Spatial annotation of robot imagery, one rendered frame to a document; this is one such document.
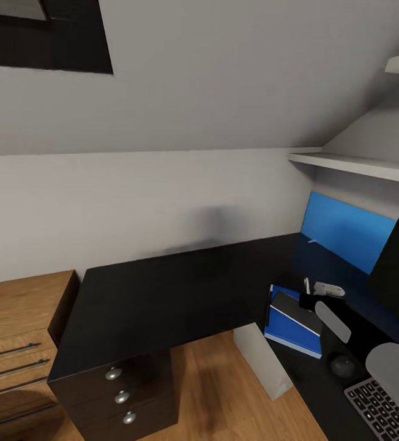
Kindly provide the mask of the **notebook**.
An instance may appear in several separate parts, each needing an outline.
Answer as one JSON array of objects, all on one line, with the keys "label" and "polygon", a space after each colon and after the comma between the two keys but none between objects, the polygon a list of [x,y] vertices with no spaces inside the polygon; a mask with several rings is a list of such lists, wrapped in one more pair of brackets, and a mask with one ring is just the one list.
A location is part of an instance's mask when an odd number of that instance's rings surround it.
[{"label": "notebook", "polygon": [[299,307],[299,299],[279,290],[270,306],[317,336],[321,335],[323,321],[315,312]]}]

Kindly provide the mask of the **folder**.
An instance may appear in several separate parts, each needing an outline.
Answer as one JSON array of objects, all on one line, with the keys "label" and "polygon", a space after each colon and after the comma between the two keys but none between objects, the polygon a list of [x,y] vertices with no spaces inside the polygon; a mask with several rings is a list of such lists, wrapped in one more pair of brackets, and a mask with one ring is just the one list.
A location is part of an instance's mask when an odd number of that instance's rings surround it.
[{"label": "folder", "polygon": [[300,292],[273,284],[270,286],[264,337],[320,359],[322,352],[319,336],[270,306],[279,290],[300,299]]}]

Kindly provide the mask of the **keyboard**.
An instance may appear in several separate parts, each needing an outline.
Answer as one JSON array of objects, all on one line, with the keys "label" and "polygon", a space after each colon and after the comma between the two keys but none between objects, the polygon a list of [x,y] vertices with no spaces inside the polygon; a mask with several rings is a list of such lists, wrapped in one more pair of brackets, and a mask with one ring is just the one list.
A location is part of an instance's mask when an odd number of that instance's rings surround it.
[{"label": "keyboard", "polygon": [[399,441],[399,407],[373,377],[344,394],[380,441]]}]

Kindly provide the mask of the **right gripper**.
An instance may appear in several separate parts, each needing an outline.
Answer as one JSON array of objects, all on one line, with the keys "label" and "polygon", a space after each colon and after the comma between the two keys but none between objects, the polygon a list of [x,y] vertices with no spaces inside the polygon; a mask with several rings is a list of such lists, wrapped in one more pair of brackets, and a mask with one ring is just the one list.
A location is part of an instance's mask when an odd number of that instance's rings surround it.
[{"label": "right gripper", "polygon": [[[313,308],[313,302],[316,299],[322,298],[320,295],[311,295],[310,293],[300,293],[299,299],[299,307],[310,310],[311,312],[315,311]],[[322,298],[324,299],[324,298]]]}]

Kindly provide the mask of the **mouse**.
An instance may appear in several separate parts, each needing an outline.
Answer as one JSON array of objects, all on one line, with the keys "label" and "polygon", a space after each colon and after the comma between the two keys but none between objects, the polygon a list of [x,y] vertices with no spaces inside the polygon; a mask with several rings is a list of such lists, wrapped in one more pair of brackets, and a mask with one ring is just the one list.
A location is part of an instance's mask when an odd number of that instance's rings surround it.
[{"label": "mouse", "polygon": [[355,369],[355,366],[345,355],[338,355],[336,358],[333,358],[329,363],[329,367],[335,375],[342,378],[352,376],[353,370]]}]

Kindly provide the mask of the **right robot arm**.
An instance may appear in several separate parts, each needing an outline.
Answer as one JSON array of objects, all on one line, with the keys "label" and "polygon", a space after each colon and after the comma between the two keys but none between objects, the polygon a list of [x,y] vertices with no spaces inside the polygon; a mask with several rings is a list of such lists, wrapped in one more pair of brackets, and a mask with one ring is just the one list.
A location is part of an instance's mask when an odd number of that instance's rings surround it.
[{"label": "right robot arm", "polygon": [[399,407],[399,344],[345,304],[340,286],[317,282],[300,293],[299,307],[315,312]]}]

